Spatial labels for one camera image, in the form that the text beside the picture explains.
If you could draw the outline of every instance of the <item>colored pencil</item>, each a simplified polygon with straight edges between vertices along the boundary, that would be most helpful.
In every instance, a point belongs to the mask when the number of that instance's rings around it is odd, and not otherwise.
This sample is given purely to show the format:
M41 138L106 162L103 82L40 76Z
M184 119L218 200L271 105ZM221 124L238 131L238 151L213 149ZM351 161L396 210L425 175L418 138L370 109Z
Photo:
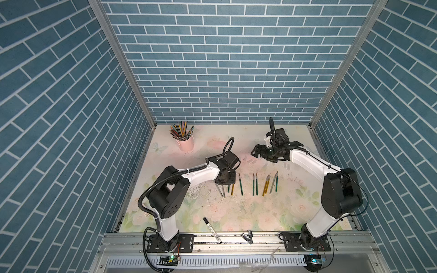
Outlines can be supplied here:
M269 187L270 175L266 178L266 183L264 184L263 196L267 193L267 188Z
M276 180L276 174L275 174L274 177L273 177L273 180L272 180L272 187L270 188L270 192L269 192L269 194L272 194L275 180Z
M218 192L220 193L220 196L223 197L223 194L222 194L222 192L220 191L219 186L218 186L216 183L214 183L214 184L215 184L215 186L217 187L217 190L218 190Z
M243 186L241 185L241 177L240 177L240 173L238 173L238 180L240 180L241 195L243 195Z
M276 189L275 189L275 191L277 191L277 179L278 179L278 177L279 177L279 174L278 174L278 172L276 171Z
M188 140L194 132L194 126L187 132L188 122L181 121L180 123L170 126L170 134L179 141Z

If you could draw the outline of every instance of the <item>aluminum frame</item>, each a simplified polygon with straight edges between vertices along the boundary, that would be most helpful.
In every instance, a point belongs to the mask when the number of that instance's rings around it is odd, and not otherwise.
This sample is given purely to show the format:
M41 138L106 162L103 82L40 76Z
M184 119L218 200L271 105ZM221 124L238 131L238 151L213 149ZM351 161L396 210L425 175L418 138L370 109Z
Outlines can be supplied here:
M115 221L114 227L111 229L113 232L118 232L120 230L120 225L123 222L123 217L126 214L126 209L129 205L129 201L135 189L136 182L141 172L141 168L144 164L144 160L146 159L146 154L147 151L149 150L150 143L152 142L152 137L154 133L155 133L155 129L152 128L149 132L149 135L147 136L146 144L144 145L143 151L141 152L141 157L139 158L137 167L135 168L134 174L131 178L131 182L129 184L128 190L126 191L126 195L125 198L123 199L123 203L121 204L120 210L118 211L117 220Z
M88 2L90 3L91 9L96 15L97 21L99 22L103 32L106 35L106 38L108 39L112 51L114 51L115 57L117 58L118 63L121 66L121 69L125 73L126 79L128 80L132 88L132 91L134 92L135 97L137 98L139 105L141 106L141 109L144 112L144 115L146 115L146 118L149 121L152 128L155 129L156 122L153 119L152 113L147 107L146 100L144 99L144 96L141 93L141 89L138 85L137 80L135 79L134 73L132 72L132 69L128 63L128 60L126 59L125 54L123 53L120 43L118 42L117 36L115 35L114 29L111 26L111 23L109 21L108 15L106 14L102 2L100 0L89 0Z
M328 87L325 96L323 96L322 100L320 101L319 107L317 108L316 112L309 122L309 125L311 125L312 127L317 124L326 107L328 107L328 104L334 96L335 92L337 91L337 88L343 80L344 75L346 75L347 70L354 61L355 56L357 55L361 46L369 35L370 30L375 24L378 16L381 14L382 9L385 7L385 4L387 4L387 1L388 0L375 0L373 6L370 8L366 20L364 21L363 25L355 36L355 40L353 41L352 45L349 48L349 51L346 54L346 57L338 68L337 74L335 74L334 78L332 79L332 82Z
M284 242L279 239L279 232L253 232L253 244L248 244L241 235L243 232L218 232L222 244L217 244L210 232L194 232L192 253L181 253L182 258L195 259L214 255L222 258L235 258L240 255L257 257L269 255L274 250L281 256L296 256L316 254L317 252L286 252ZM106 233L97 252L90 272L104 272L106 263L114 257L142 257L142 236L138 233ZM381 252L370 231L333 231L329 233L329 243L332 239L335 254L365 254L372 263L375 273L390 272L385 265ZM149 253L150 257L162 253Z

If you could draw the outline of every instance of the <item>pencil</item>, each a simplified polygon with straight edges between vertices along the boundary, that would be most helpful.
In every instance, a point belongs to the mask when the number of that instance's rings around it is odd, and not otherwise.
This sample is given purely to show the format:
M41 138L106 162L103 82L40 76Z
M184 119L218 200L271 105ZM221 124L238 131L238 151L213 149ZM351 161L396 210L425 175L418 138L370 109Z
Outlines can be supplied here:
M270 175L269 175L269 180L267 180L267 186L266 186L265 194L267 194L267 190L269 189L269 184L270 184Z
M276 171L276 189L275 189L275 191L277 191L277 178L278 178L278 176L279 176L279 174L278 174L278 172Z
M266 183L264 184L263 196L267 193L267 187L269 187L270 175L266 178Z
M243 186L241 185L241 177L240 177L240 173L238 173L238 180L240 180L241 195L243 195Z
M272 187L270 188L270 192L269 192L269 194L272 194L272 191L273 191L273 187L274 187L274 181L276 180L276 174L274 175L274 177L273 177L273 180L272 180Z
M218 190L218 192L220 193L220 196L223 197L223 194L222 194L222 192L220 191L219 186L218 186L216 183L214 183L214 184L215 184L215 186L217 187L217 190Z

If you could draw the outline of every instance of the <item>green pencil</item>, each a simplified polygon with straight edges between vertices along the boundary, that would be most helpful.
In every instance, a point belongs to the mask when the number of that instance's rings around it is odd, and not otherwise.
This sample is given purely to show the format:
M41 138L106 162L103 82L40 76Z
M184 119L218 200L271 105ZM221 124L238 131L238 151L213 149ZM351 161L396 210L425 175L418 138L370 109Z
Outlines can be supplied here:
M279 176L278 172L276 171L276 189L275 191L277 191L277 177Z
M241 177L240 177L240 173L238 173L238 179L240 180L241 195L243 195L243 186L241 185Z

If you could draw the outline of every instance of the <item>table surface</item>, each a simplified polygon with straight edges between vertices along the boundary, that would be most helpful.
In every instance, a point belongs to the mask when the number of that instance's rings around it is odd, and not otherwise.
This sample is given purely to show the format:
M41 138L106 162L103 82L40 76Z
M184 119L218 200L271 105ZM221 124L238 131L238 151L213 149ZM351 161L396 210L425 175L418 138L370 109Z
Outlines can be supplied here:
M290 141L299 141L309 151L317 153L316 146L305 125L276 125L284 128ZM232 152L241 160L237 171L237 183L233 195L227 192L221 197L213 181L191 187L176 213L181 232L206 232L206 217L216 231L283 231L300 230L321 207L322 184L302 167L286 161L272 163L255 158L250 152L256 144L265 144L268 125L196 125L194 149L182 152L169 133L169 125L158 125L153 135L139 178L119 232L143 232L148 226L155 227L153 217L138 209L138 198L162 171L170 165L186 169L205 163L205 158L220 154L230 137L235 137ZM262 191L268 174L278 171L278 189L263 197ZM238 182L241 175L243 195ZM252 196L253 174L258 173L258 196ZM332 230L351 230L347 219Z

